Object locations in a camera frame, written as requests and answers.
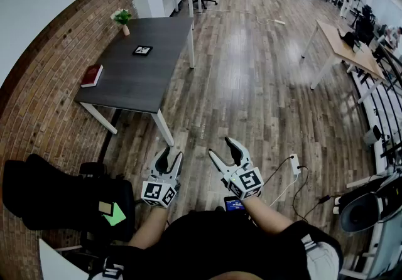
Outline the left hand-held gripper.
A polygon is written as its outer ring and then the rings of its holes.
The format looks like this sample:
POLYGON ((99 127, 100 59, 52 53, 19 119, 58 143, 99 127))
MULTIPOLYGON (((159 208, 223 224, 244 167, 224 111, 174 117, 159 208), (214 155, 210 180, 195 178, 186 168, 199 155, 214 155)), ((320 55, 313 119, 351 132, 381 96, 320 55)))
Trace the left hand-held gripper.
POLYGON ((178 195, 183 153, 179 152, 169 170, 170 147, 162 149, 151 161, 148 178, 143 181, 141 199, 150 206, 168 208, 178 195))

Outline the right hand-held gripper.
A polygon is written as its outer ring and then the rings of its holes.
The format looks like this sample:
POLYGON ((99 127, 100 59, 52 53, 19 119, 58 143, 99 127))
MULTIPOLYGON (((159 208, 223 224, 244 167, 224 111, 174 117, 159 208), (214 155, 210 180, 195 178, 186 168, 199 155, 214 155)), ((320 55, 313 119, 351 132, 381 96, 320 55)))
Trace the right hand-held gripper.
POLYGON ((226 136, 225 142, 234 160, 232 165, 228 165, 214 150, 209 149, 211 161, 223 174, 222 182, 225 187, 240 201, 258 195, 264 183, 259 169, 251 162, 249 151, 231 137, 226 136))

